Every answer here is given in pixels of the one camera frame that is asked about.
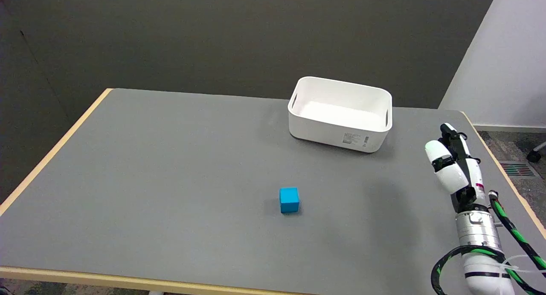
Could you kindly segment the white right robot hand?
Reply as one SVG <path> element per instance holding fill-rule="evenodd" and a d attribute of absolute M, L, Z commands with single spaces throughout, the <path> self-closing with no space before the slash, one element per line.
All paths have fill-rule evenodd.
<path fill-rule="evenodd" d="M 425 152 L 434 173 L 450 196 L 456 213 L 488 211 L 480 159 L 473 157 L 465 133 L 449 123 L 440 125 L 442 136 L 425 144 Z"/>

